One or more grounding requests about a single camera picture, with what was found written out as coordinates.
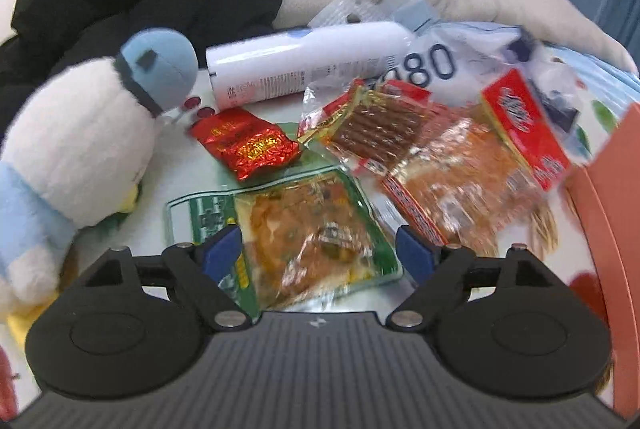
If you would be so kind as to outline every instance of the red packaging label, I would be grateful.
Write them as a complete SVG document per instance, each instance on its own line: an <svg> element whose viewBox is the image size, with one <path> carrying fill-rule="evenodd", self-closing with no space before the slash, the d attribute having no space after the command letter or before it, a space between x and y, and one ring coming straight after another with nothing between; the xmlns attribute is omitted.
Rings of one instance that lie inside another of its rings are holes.
<svg viewBox="0 0 640 429"><path fill-rule="evenodd" d="M501 133L529 165L536 181L544 190L551 189L571 167L571 162L520 72L511 70L483 89L482 99Z"/></svg>
<svg viewBox="0 0 640 429"><path fill-rule="evenodd" d="M351 100L351 97L353 96L353 91L355 90L355 88L363 85L364 85L364 80L360 78L355 78L351 83L351 87L347 92L344 92L338 98L336 98L335 100L332 100L331 102L329 102L329 104L325 105L321 109L316 109L315 111L310 113L308 116L304 117L303 120L300 122L300 124L298 124L298 138L303 136L310 129L314 129L318 127L318 125L320 125L322 122L328 120L332 114L334 114L344 104L347 104Z"/></svg>
<svg viewBox="0 0 640 429"><path fill-rule="evenodd" d="M389 196L392 197L394 203L400 209L400 212L405 218L411 220L418 232L436 245L446 244L447 240L445 237L440 233L433 221L429 219L429 216L424 213L420 205L418 205L418 202L414 200L414 197L407 192L398 180L393 176L387 176L382 180L382 185L385 187Z"/></svg>

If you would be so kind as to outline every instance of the stuffed toy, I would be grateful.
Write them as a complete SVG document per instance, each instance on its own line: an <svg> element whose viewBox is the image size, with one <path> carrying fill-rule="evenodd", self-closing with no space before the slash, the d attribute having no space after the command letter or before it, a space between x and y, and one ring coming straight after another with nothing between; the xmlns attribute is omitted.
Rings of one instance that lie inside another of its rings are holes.
<svg viewBox="0 0 640 429"><path fill-rule="evenodd" d="M50 79L0 152L0 314L50 301L76 232L121 209L151 158L156 118L193 88L198 61L173 30Z"/></svg>

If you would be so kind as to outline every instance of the spicy strip snack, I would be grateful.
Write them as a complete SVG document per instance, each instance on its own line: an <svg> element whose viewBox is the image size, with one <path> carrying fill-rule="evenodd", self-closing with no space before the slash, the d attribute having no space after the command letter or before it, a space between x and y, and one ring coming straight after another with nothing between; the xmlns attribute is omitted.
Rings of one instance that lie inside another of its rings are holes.
<svg viewBox="0 0 640 429"><path fill-rule="evenodd" d="M389 86L395 91L383 91L386 86L372 90L362 81L354 81L328 105L303 113L298 140L321 141L353 170L366 167L386 174L407 154L438 107L428 104L428 92L424 90L420 90L418 101L403 88ZM312 86L307 88L305 100L311 100L313 91Z"/></svg>
<svg viewBox="0 0 640 429"><path fill-rule="evenodd" d="M484 107L443 110L382 182L430 241L497 253L497 232L559 182L570 166L518 72L482 92Z"/></svg>

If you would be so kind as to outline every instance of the red snack package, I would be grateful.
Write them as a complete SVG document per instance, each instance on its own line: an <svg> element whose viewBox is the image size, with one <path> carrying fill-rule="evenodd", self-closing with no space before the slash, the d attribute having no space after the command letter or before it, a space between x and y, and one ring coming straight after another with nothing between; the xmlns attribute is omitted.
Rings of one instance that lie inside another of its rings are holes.
<svg viewBox="0 0 640 429"><path fill-rule="evenodd" d="M258 169L285 166L300 155L300 144L277 125L240 107L200 120L190 133L240 181Z"/></svg>
<svg viewBox="0 0 640 429"><path fill-rule="evenodd" d="M15 398L14 376L4 349L0 348L0 420L9 422L18 416Z"/></svg>

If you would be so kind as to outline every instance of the white plush body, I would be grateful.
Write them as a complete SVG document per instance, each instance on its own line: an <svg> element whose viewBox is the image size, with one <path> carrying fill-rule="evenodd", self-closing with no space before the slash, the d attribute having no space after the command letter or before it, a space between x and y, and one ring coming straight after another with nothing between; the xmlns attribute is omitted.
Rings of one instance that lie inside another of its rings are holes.
<svg viewBox="0 0 640 429"><path fill-rule="evenodd" d="M148 165L154 131L155 120L122 87L113 59L94 59L29 99L0 158L80 229L118 211Z"/></svg>
<svg viewBox="0 0 640 429"><path fill-rule="evenodd" d="M116 213L142 178L155 126L111 58L29 99L0 155L0 314L51 297L76 231Z"/></svg>

